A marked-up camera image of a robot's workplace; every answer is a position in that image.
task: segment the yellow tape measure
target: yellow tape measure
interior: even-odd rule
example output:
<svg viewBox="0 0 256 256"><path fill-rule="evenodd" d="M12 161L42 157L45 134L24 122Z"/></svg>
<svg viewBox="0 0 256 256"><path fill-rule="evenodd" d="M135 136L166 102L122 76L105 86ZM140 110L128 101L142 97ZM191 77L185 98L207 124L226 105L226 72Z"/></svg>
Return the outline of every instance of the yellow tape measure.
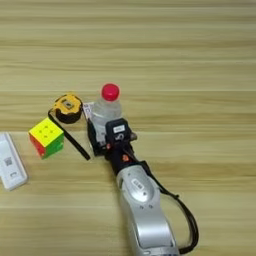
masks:
<svg viewBox="0 0 256 256"><path fill-rule="evenodd" d="M52 112L55 112L55 116L60 122L65 124L73 124L80 119L82 109L82 101L74 94L68 93L55 101L53 108L48 112L48 117L63 130L65 137L84 156L84 158L89 160L90 156L86 150L52 116Z"/></svg>
<svg viewBox="0 0 256 256"><path fill-rule="evenodd" d="M59 121L65 124L77 122L82 114L82 101L74 94L68 93L55 101L53 111Z"/></svg>

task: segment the wood grain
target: wood grain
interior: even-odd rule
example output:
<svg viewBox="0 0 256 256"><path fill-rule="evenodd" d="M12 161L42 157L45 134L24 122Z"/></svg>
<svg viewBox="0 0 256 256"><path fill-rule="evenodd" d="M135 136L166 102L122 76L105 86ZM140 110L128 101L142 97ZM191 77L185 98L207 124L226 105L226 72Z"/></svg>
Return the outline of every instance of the wood grain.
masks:
<svg viewBox="0 0 256 256"><path fill-rule="evenodd" d="M0 131L29 174L0 187L0 255L128 256L115 178L66 141L42 161L28 130L74 91L122 90L134 143L195 214L191 255L255 255L255 0L0 0ZM90 153L85 123L68 128ZM179 244L184 217L163 197Z"/></svg>

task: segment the plastic bottle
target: plastic bottle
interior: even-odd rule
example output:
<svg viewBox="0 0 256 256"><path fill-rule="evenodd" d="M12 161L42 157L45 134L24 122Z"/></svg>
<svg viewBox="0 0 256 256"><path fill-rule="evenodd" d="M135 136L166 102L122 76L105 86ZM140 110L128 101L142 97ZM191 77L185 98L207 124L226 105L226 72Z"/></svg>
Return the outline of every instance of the plastic bottle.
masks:
<svg viewBox="0 0 256 256"><path fill-rule="evenodd" d="M97 141L101 144L105 143L106 123L122 116L119 93L117 85L106 84L102 88L101 97L92 106L91 121L96 130Z"/></svg>

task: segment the black cable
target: black cable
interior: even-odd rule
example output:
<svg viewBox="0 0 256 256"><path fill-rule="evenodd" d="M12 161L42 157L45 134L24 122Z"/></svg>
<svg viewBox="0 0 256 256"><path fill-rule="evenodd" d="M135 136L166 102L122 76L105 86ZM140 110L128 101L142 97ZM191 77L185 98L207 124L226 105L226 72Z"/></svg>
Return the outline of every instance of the black cable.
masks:
<svg viewBox="0 0 256 256"><path fill-rule="evenodd" d="M178 202L178 204L180 205L180 207L183 210L183 213L184 213L184 215L187 219L190 234L191 234L191 243L190 243L190 245L188 245L186 247L179 248L180 254L186 254L186 253L189 253L189 252L193 251L193 249L197 246L198 241L199 241L199 230L198 230L197 222L196 222L196 219L195 219L194 215L191 213L191 211L188 209L188 207L179 199L179 195L175 195L175 194L169 192L156 179L156 177L152 174L151 171L148 174L156 182L156 184L159 186L160 192L162 194L168 195L168 196L172 197L174 200L176 200Z"/></svg>
<svg viewBox="0 0 256 256"><path fill-rule="evenodd" d="M143 161L140 162L135 155L128 150L125 149L125 147L123 147L123 151L125 154L127 154L129 157L131 157L131 159L133 161L135 161L136 163L142 165L142 167L145 169L147 175L149 177L151 177L156 184L158 185L160 192L164 195L168 195L170 197L172 197L174 200L176 200L178 202L178 204L180 205L186 219L188 222L188 226L189 226L189 230L190 230L190 237L191 237L191 242L190 245L186 246L186 247L182 247L179 248L179 252L180 254L187 254L191 251L194 250L194 248L197 246L198 241L199 241L199 230L198 230L198 226L197 226L197 222L196 219L194 217L194 215L192 214L192 212L188 209L188 207L180 200L179 195L175 195L173 193L171 193L170 191L168 191L158 180L157 178L153 175L153 173L151 172L148 164Z"/></svg>

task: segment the white electronic device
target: white electronic device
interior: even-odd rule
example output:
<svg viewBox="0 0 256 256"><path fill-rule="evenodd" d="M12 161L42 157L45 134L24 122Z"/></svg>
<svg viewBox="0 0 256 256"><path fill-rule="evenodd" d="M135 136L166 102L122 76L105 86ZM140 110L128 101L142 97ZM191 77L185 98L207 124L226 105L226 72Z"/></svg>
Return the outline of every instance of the white electronic device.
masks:
<svg viewBox="0 0 256 256"><path fill-rule="evenodd" d="M26 183L28 176L8 133L0 133L0 176L7 190Z"/></svg>

